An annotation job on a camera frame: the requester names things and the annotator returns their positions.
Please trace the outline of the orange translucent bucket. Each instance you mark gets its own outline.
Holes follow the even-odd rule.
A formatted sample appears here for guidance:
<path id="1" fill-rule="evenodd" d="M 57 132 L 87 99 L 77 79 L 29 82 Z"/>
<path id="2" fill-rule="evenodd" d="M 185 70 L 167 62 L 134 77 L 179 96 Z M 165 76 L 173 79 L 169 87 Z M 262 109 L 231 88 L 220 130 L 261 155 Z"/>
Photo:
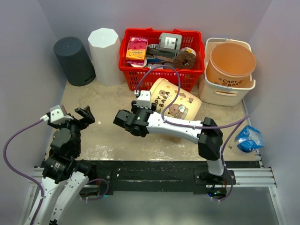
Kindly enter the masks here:
<path id="1" fill-rule="evenodd" d="M 164 116 L 181 120 L 194 120 L 200 106 L 201 100 L 193 94 L 180 89 L 167 79 L 159 78 L 150 89 L 151 102 L 157 104 L 157 112 Z"/>

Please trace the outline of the dark blue bucket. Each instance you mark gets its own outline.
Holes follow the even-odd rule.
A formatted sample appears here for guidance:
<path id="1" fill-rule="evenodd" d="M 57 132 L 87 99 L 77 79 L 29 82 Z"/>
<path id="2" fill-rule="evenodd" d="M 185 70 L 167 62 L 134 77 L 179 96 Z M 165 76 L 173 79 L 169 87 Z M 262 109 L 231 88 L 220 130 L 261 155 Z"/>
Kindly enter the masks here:
<path id="1" fill-rule="evenodd" d="M 53 51 L 71 85 L 85 86 L 96 78 L 92 62 L 79 38 L 64 37 L 55 43 Z"/>

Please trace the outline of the white octagonal bin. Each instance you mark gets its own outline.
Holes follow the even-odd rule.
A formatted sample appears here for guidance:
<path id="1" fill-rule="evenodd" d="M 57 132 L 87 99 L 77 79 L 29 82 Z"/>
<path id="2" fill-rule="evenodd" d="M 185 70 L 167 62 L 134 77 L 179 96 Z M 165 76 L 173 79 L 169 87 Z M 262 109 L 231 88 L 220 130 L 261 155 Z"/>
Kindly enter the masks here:
<path id="1" fill-rule="evenodd" d="M 105 86 L 124 83 L 124 75 L 118 67 L 120 39 L 116 31 L 109 28 L 94 30 L 88 42 L 96 79 Z"/>

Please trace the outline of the orange printed bucket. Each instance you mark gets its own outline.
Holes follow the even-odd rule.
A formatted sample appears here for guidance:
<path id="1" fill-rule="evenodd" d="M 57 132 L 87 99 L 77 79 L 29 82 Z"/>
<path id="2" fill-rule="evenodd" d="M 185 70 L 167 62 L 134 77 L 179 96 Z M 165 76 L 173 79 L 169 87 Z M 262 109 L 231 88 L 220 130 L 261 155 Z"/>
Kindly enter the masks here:
<path id="1" fill-rule="evenodd" d="M 255 67 L 256 58 L 250 50 L 239 44 L 223 43 L 210 52 L 206 75 L 213 84 L 245 88 Z"/>

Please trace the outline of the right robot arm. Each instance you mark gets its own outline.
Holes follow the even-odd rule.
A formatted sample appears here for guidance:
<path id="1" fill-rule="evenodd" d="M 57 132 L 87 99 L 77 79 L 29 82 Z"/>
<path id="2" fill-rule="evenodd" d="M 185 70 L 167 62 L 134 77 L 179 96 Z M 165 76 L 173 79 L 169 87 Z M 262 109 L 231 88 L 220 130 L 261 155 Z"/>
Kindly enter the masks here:
<path id="1" fill-rule="evenodd" d="M 180 120 L 171 118 L 170 122 L 156 112 L 157 104 L 147 102 L 143 107 L 138 101 L 132 101 L 131 110 L 119 110 L 113 123 L 134 136 L 145 137 L 147 134 L 164 134 L 186 139 L 198 146 L 198 154 L 206 159 L 208 171 L 202 172 L 202 182 L 221 184 L 225 180 L 225 166 L 221 159 L 223 133 L 211 118 L 204 121 Z"/>

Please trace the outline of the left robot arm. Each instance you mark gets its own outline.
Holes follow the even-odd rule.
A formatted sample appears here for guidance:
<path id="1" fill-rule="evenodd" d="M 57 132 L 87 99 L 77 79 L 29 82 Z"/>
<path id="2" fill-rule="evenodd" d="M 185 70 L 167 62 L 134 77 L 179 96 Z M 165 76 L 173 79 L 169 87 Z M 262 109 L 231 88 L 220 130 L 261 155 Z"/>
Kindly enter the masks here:
<path id="1" fill-rule="evenodd" d="M 93 165 L 87 161 L 78 163 L 81 153 L 81 131 L 95 122 L 90 107 L 76 108 L 81 119 L 57 105 L 42 119 L 56 129 L 50 144 L 49 157 L 45 161 L 38 197 L 25 221 L 27 225 L 59 225 L 66 210 L 89 181 Z"/>

